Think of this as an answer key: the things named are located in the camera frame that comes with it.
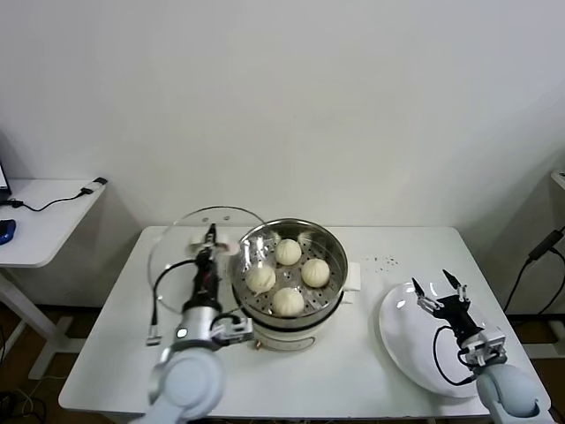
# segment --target steamed bun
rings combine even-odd
[[[254,265],[245,276],[247,287],[256,294],[271,290],[275,281],[275,270],[264,264]]]
[[[322,259],[311,259],[302,267],[302,280],[306,285],[318,289],[329,281],[329,266]]]
[[[290,238],[281,241],[275,248],[275,259],[281,265],[294,265],[300,260],[300,245]]]
[[[280,316],[297,316],[304,310],[304,298],[290,287],[279,290],[273,296],[273,311]]]

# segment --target table leg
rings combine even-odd
[[[0,273],[0,300],[46,340],[45,346],[43,346],[29,373],[28,378],[30,380],[39,380],[44,376],[56,353],[80,353],[86,339],[68,338],[64,334],[71,325],[72,318],[64,316],[55,325],[18,287],[5,277],[5,272]]]
[[[550,321],[549,327],[557,337],[555,343],[523,344],[531,360],[557,360],[565,358],[565,326],[561,321]]]

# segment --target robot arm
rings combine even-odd
[[[134,421],[138,424],[175,424],[208,415],[222,398],[224,386],[222,363],[215,351],[252,338],[251,319],[222,313],[215,260],[219,253],[225,253],[225,246],[216,243],[212,224],[193,261],[198,271],[192,296],[183,305],[183,316],[172,345],[163,351],[152,371],[151,406],[145,416]],[[156,321],[154,310],[147,339],[149,346],[161,341]]]
[[[435,318],[449,322],[464,356],[464,364],[473,373],[480,401],[496,424],[553,423],[549,405],[541,404],[541,389],[519,368],[506,364],[505,337],[499,329],[482,329],[468,314],[470,301],[466,286],[443,271],[457,295],[430,299],[412,278],[418,304]]]

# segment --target computer mouse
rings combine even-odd
[[[0,246],[12,240],[14,238],[14,232],[16,232],[16,221],[13,219],[0,221]]]

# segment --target white table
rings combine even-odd
[[[375,316],[390,287],[412,276],[422,282],[444,281],[442,269],[468,284],[472,302],[506,333],[508,362],[539,382],[456,230],[329,229],[342,242],[349,260],[361,264],[362,287],[355,303],[340,306],[330,331],[307,351],[256,352],[245,344],[219,351],[227,385],[211,416],[380,419],[487,414],[477,397],[451,399],[419,388],[396,367],[375,333]],[[189,230],[176,229],[181,241],[188,240]],[[151,227],[141,234],[66,381],[59,397],[62,407],[104,413],[116,422],[127,422],[146,410],[149,373],[161,350],[145,347],[151,305],[146,266],[153,239],[161,231],[162,227]],[[243,231],[234,229],[231,236]],[[188,295],[191,288],[185,286]],[[221,288],[221,302],[227,309],[233,302],[227,284]],[[160,308],[162,330],[173,330],[177,322],[176,315]]]
[[[91,180],[14,179],[10,181],[12,197],[39,208],[55,199],[72,197]],[[63,317],[55,325],[29,300],[16,285],[12,268],[39,268],[47,265],[61,249],[87,211],[100,197],[104,187],[73,201],[57,203],[42,212],[27,208],[0,207],[0,219],[14,219],[16,233],[9,243],[0,246],[0,301],[19,315],[22,322],[6,341],[6,351],[13,346],[25,325],[46,339],[29,378],[41,378],[58,352],[78,353],[84,339],[64,335],[72,322]]]

